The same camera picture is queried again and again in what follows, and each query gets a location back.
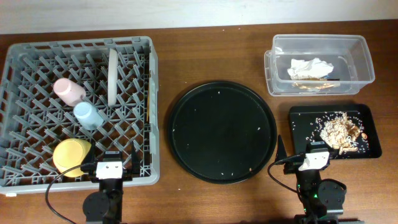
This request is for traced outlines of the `gold foil wrapper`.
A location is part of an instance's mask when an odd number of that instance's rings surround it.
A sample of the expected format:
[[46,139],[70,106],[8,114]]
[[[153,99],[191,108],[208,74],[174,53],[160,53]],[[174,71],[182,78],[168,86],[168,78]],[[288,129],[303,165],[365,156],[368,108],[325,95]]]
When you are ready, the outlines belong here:
[[340,80],[338,78],[306,78],[303,80],[306,81],[306,83],[294,82],[292,86],[307,91],[320,91],[340,86]]

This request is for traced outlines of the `yellow bowl with food scraps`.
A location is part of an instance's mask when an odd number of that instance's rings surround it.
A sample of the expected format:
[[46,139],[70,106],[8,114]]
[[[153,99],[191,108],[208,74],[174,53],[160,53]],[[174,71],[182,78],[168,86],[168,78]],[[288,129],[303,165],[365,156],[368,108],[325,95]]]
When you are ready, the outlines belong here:
[[53,163],[60,172],[81,165],[91,149],[86,140],[70,138],[60,142],[53,152]]

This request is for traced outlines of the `white napkin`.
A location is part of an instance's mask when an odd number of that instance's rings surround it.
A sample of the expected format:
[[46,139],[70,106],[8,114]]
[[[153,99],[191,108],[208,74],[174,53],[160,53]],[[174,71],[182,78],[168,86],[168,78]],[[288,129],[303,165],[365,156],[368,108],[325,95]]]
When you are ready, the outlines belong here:
[[334,66],[331,63],[319,58],[308,61],[292,59],[287,73],[292,80],[320,79],[331,73],[333,69]]

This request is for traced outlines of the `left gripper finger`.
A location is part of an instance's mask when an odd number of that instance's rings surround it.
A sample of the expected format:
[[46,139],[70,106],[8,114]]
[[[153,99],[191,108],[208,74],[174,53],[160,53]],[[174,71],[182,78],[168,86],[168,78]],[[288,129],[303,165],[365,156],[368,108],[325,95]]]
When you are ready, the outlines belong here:
[[131,174],[141,174],[141,159],[135,150],[134,144],[131,146]]
[[88,151],[86,155],[86,162],[87,163],[92,163],[95,161],[95,145],[92,144],[90,147],[90,150]]

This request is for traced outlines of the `grey plate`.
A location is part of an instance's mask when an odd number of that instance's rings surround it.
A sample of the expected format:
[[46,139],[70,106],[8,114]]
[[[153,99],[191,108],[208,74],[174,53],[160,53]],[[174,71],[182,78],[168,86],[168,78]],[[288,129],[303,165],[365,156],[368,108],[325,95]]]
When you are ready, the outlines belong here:
[[109,50],[108,63],[108,106],[116,104],[118,80],[118,53],[114,49]]

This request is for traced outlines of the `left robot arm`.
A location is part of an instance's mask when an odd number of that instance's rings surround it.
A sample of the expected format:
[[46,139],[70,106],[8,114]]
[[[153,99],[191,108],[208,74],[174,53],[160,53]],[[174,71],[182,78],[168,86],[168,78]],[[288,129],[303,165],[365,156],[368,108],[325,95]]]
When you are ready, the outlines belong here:
[[95,159],[95,146],[91,146],[82,162],[81,170],[88,174],[99,190],[89,194],[83,202],[87,223],[121,223],[123,207],[123,183],[140,174],[140,158],[135,151],[123,167],[123,155],[119,151],[106,151],[101,160]]

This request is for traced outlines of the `pink cup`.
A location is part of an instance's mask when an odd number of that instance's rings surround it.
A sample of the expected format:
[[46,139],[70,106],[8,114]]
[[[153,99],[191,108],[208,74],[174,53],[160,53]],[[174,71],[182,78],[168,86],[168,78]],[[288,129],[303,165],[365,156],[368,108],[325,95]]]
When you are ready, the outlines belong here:
[[55,94],[68,106],[76,106],[83,101],[86,91],[67,78],[59,78],[53,85]]

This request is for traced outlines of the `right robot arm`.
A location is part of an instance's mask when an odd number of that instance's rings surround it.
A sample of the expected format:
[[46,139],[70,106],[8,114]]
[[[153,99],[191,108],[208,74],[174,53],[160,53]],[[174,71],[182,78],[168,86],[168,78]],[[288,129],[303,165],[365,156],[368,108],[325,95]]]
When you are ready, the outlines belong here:
[[311,142],[306,149],[287,156],[281,136],[278,136],[275,166],[283,165],[285,175],[293,174],[297,183],[293,192],[303,205],[304,214],[294,217],[295,223],[338,223],[343,214],[347,188],[334,179],[322,179],[320,172],[330,165],[333,151],[323,141]]

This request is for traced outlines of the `light blue cup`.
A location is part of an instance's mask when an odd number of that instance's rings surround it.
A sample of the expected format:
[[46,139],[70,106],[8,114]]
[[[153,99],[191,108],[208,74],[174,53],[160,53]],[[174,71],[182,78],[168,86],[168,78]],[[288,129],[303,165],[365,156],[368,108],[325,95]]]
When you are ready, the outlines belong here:
[[82,127],[89,131],[95,130],[104,123],[104,119],[98,113],[98,110],[91,103],[85,101],[74,107],[73,114]]

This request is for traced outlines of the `pile of food scraps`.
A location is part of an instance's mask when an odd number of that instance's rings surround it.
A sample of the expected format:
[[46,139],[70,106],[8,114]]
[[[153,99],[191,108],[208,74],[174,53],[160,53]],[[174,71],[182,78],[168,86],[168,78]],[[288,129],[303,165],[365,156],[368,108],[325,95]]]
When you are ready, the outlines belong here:
[[323,141],[342,156],[349,152],[365,153],[369,150],[369,137],[365,133],[363,121],[347,112],[324,112],[309,123],[310,134],[306,143]]

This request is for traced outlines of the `wooden chopstick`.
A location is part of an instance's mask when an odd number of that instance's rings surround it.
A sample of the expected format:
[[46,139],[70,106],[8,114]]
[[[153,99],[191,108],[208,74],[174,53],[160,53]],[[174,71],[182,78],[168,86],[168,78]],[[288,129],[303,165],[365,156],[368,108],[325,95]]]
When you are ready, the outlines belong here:
[[146,121],[149,122],[149,117],[150,117],[150,93],[148,91],[147,94],[147,112],[146,112]]

